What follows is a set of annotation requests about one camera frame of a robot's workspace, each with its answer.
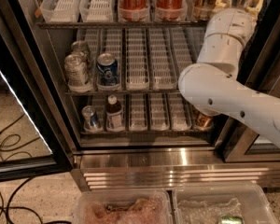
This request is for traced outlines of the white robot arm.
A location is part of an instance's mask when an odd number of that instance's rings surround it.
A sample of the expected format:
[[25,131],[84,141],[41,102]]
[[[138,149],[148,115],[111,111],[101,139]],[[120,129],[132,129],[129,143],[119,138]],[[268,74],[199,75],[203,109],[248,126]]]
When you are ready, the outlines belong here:
[[206,116],[237,119],[280,148],[280,98],[237,81],[239,59],[262,5],[263,0],[247,0],[237,8],[231,0],[216,0],[197,62],[179,75],[178,88]]

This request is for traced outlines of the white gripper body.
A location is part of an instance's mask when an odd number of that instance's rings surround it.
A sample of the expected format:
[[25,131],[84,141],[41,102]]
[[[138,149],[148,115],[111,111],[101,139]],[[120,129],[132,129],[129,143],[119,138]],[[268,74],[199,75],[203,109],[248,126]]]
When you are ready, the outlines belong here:
[[254,34],[257,20],[243,9],[224,8],[208,22],[204,37],[229,35],[245,45]]

